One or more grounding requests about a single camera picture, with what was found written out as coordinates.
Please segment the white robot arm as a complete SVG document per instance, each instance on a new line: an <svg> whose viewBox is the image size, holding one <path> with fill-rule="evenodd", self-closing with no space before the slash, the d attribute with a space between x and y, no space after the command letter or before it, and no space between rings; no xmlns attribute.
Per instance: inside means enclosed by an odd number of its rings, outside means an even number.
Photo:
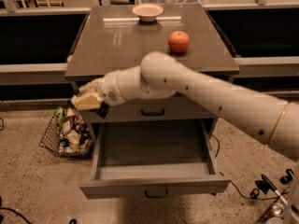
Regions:
<svg viewBox="0 0 299 224"><path fill-rule="evenodd" d="M277 153L299 159L299 104L195 72L158 51L147 54L137 66L109 72L81 86L71 103L78 110L93 110L176 93Z"/></svg>

